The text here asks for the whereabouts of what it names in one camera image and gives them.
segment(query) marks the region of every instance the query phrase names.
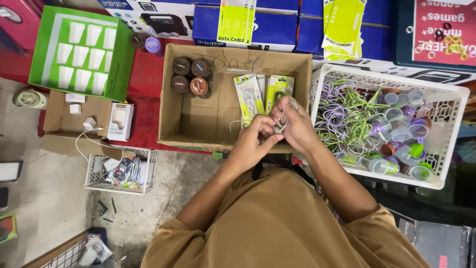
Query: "purple plastic container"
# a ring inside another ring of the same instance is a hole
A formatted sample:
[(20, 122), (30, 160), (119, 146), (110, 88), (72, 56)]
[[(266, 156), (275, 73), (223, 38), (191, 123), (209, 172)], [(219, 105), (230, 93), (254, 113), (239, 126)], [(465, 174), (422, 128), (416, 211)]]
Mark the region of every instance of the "purple plastic container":
[(160, 41), (155, 37), (149, 37), (146, 39), (146, 49), (150, 53), (155, 54), (157, 57), (162, 58), (164, 56), (164, 50)]

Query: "nns logo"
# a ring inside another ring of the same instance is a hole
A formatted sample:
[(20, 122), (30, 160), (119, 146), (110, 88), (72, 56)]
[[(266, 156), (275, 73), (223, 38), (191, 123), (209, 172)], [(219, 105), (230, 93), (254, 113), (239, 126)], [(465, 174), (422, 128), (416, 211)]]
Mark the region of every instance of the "nns logo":
[(243, 38), (234, 38), (234, 37), (221, 37), (221, 36), (218, 36), (218, 41), (232, 41), (232, 42), (240, 42), (240, 43), (244, 43), (245, 42), (245, 39)]
[(127, 6), (126, 2), (102, 1), (103, 6), (123, 8)]
[(206, 42), (206, 41), (201, 41), (201, 40), (198, 41), (198, 44), (203, 45), (203, 46), (209, 46), (209, 47), (219, 47), (219, 46), (223, 45), (222, 42)]

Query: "small white basket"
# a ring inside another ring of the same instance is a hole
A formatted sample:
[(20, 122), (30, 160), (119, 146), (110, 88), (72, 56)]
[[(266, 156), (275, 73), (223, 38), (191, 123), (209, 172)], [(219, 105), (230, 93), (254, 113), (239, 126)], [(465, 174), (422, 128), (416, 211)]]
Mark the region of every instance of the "small white basket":
[(114, 186), (106, 181), (101, 172), (104, 155), (89, 155), (89, 163), (86, 171), (86, 179), (84, 180), (84, 187), (91, 190), (108, 191), (115, 193), (124, 193), (143, 196), (148, 191), (152, 190), (154, 186), (155, 168), (157, 164), (158, 150), (141, 149), (135, 147), (124, 147), (125, 150), (135, 152), (136, 156), (147, 159), (147, 182), (139, 188), (125, 188), (123, 186)]
[(358, 165), (342, 163), (349, 173), (364, 175), (377, 179), (400, 182), (409, 185), (421, 186), (431, 189), (442, 189), (445, 185), (446, 174), (451, 162), (455, 147), (459, 125), (469, 96), (469, 89), (465, 87), (427, 82), (418, 79), (393, 76), (377, 72), (368, 72), (332, 64), (324, 64), (312, 73), (311, 77), (311, 121), (316, 122), (319, 106), (319, 96), (325, 81), (346, 79), (364, 89), (363, 95), (374, 95), (379, 88), (398, 88), (404, 91), (420, 89), (425, 93), (425, 102), (429, 104), (430, 111), (426, 113), (432, 120), (432, 127), (425, 138), (424, 145), (426, 156), (424, 162), (433, 168), (429, 181), (420, 182), (410, 176), (397, 172), (393, 175), (375, 174)]

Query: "small fan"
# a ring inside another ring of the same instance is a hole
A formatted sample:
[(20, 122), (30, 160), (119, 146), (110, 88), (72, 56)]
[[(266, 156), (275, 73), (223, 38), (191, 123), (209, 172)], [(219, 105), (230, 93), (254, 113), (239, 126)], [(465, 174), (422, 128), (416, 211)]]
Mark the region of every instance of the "small fan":
[(33, 89), (23, 89), (13, 95), (12, 101), (16, 106), (44, 109), (48, 102), (48, 95)]

